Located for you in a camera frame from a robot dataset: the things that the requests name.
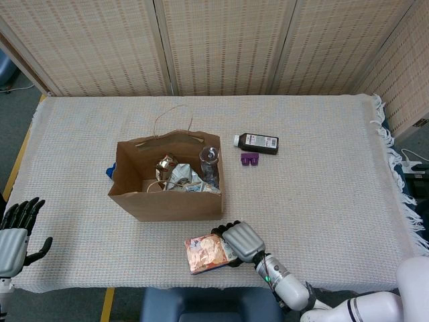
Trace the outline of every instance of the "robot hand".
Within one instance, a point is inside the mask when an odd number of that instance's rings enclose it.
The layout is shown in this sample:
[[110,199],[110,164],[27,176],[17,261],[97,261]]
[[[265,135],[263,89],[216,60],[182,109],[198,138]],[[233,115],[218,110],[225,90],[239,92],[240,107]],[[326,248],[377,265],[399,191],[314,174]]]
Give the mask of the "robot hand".
[[44,203],[45,200],[39,201],[36,197],[13,205],[6,211],[0,224],[0,278],[17,276],[24,266],[29,266],[48,253],[52,237],[46,239],[38,253],[27,256],[29,237]]
[[330,309],[316,299],[308,283],[307,287],[302,285],[277,258],[265,253],[265,243],[247,223],[235,221],[213,229],[212,233],[224,238],[241,261],[255,264],[284,311]]

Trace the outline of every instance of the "paper bag handle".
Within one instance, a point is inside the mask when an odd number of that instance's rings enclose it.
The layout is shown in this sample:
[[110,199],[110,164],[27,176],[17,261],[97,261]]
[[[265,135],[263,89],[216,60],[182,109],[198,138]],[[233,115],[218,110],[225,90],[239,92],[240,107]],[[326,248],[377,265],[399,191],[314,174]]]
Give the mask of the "paper bag handle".
[[[178,107],[181,107],[181,106],[188,106],[188,104],[179,104],[179,105],[173,106],[171,109],[168,109],[167,111],[163,112],[160,116],[158,116],[158,117],[156,118],[155,123],[154,123],[154,138],[155,138],[155,139],[158,137],[158,136],[156,135],[156,123],[158,122],[158,120],[159,120],[161,117],[163,117],[165,114],[167,114],[168,112],[171,112],[172,110],[177,109]],[[190,130],[190,127],[191,127],[191,125],[192,125],[192,121],[193,121],[193,120],[194,120],[194,116],[192,115],[192,116],[191,116],[191,118],[190,118],[190,122],[189,122],[189,126],[188,126],[188,131]]]

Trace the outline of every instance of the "purple clip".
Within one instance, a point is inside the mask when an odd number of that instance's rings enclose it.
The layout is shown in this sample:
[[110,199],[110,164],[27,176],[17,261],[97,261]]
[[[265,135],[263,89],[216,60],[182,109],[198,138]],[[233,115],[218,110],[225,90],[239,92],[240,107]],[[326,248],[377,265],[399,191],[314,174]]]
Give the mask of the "purple clip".
[[244,166],[248,166],[249,163],[252,166],[257,166],[258,160],[259,160],[259,153],[242,153],[241,154],[241,164]]

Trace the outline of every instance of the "gray floor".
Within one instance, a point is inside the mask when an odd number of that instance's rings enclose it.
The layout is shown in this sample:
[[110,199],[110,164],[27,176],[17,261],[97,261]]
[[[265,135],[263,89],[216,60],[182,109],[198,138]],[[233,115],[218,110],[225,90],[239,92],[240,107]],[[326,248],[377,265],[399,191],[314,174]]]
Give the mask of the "gray floor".
[[[20,74],[13,87],[28,85],[28,79]],[[36,88],[8,95],[0,93],[0,191],[9,178],[39,98],[40,93]],[[429,157],[429,124],[397,145],[397,148],[407,148]],[[417,158],[410,155],[410,160]],[[103,288],[71,288],[44,294],[16,290],[8,321],[99,321],[104,295]],[[142,298],[141,288],[117,288],[111,320],[138,320]],[[297,316],[292,314],[287,321],[297,321]]]

